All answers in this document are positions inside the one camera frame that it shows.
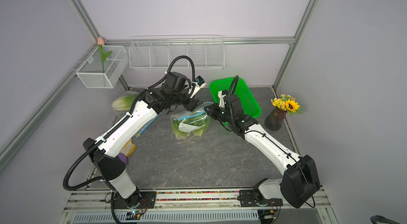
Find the clear zip-top bag blue seal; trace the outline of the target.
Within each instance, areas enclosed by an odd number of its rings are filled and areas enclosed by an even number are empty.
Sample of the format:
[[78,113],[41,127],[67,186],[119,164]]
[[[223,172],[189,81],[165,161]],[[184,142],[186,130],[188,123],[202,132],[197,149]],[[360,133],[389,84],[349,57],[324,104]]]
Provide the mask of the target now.
[[201,137],[211,123],[211,118],[204,109],[212,104],[214,102],[204,102],[193,111],[171,115],[171,130],[176,139],[184,140],[189,136]]

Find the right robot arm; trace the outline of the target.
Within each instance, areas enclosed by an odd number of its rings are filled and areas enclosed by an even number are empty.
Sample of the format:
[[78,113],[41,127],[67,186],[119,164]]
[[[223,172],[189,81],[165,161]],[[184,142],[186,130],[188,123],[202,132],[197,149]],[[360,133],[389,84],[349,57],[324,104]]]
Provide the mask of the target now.
[[257,204],[264,204],[275,196],[274,187],[280,188],[283,198],[294,208],[300,208],[314,194],[321,184],[315,161],[308,155],[301,156],[275,138],[252,116],[245,114],[237,90],[239,77],[235,76],[228,89],[218,91],[219,102],[205,107],[209,117],[218,121],[226,130],[259,149],[281,172],[282,179],[274,182],[261,180],[254,190],[258,194]]

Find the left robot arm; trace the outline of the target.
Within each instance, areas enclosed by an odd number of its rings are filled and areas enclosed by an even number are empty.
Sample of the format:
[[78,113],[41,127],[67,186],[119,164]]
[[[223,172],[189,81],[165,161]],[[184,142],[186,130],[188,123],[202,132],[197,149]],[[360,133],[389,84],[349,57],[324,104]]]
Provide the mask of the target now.
[[[195,70],[193,60],[186,56],[176,57],[169,65],[165,76],[152,86],[145,88],[133,101],[130,111],[110,130],[95,140],[84,142],[86,149],[69,168],[64,179],[63,188],[67,191],[80,189],[94,181],[104,180],[113,193],[118,193],[128,208],[139,205],[142,197],[138,187],[126,171],[126,164],[119,158],[124,145],[147,123],[155,119],[164,110],[183,105],[188,110],[194,110],[200,103],[195,99],[199,86],[205,82],[202,77],[192,73],[189,80],[183,74],[172,72],[175,63],[181,59],[189,61],[191,69]],[[70,185],[74,170],[79,163],[90,157],[92,163],[100,172],[100,176],[86,180],[79,185]]]

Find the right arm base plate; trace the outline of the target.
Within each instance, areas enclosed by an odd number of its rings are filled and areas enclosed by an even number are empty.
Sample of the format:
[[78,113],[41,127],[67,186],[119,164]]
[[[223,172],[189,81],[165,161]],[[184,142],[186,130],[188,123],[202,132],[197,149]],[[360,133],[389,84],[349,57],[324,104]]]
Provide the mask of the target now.
[[281,207],[282,199],[265,199],[256,190],[240,190],[237,200],[242,207]]

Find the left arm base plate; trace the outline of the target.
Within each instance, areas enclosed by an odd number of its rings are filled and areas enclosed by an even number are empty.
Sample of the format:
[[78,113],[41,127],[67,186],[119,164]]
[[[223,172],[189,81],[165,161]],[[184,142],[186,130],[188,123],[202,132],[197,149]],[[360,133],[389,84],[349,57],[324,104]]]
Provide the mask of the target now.
[[153,209],[156,202],[157,192],[136,192],[129,198],[124,199],[119,193],[115,193],[113,200],[114,209]]

